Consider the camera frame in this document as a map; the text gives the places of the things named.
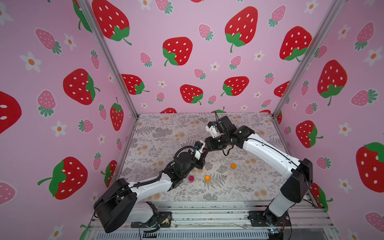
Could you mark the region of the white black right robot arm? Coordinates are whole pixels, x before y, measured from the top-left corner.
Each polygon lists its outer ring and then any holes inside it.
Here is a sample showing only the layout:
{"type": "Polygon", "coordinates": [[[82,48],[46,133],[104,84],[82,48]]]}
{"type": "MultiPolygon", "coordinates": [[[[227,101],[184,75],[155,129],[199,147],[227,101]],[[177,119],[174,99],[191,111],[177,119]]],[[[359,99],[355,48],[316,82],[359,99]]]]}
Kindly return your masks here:
{"type": "Polygon", "coordinates": [[[228,116],[209,122],[206,130],[211,136],[201,147],[197,147],[195,157],[198,161],[204,163],[206,155],[213,151],[222,151],[227,156],[230,152],[227,147],[237,146],[269,164],[286,179],[260,218],[269,226],[279,223],[310,190],[313,184],[313,164],[310,160],[299,160],[280,151],[247,126],[237,128],[228,116]]]}

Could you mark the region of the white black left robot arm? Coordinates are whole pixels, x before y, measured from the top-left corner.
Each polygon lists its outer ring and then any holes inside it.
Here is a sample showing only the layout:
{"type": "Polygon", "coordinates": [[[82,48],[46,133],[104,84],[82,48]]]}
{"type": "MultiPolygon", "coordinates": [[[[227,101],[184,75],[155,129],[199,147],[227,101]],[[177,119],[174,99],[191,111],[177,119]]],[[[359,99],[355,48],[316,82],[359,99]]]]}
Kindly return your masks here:
{"type": "Polygon", "coordinates": [[[94,216],[106,233],[114,232],[127,220],[154,225],[159,219],[158,210],[152,203],[140,206],[139,202],[177,188],[193,169],[204,167],[207,153],[203,145],[186,146],[156,177],[130,183],[124,178],[115,181],[94,204],[94,216]]]}

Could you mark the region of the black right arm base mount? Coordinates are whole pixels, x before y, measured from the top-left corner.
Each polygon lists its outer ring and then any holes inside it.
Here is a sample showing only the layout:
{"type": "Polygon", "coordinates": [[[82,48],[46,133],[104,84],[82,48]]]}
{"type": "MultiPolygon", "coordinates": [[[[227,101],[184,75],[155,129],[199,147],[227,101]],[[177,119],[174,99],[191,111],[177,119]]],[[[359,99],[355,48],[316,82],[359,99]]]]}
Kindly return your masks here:
{"type": "Polygon", "coordinates": [[[290,227],[291,219],[288,212],[285,212],[281,217],[275,216],[272,212],[265,211],[249,211],[248,220],[251,222],[252,227],[290,227]]]}

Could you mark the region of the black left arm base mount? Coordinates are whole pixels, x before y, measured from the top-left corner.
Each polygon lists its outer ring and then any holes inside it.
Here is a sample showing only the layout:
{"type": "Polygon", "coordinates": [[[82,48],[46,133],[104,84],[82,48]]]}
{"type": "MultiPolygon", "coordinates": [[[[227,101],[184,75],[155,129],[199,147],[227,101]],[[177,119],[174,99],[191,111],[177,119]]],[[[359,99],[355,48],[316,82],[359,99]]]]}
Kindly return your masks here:
{"type": "Polygon", "coordinates": [[[161,228],[170,228],[172,223],[172,212],[160,212],[154,203],[144,202],[135,206],[131,211],[128,222],[131,228],[154,228],[144,233],[155,233],[161,228]]]}

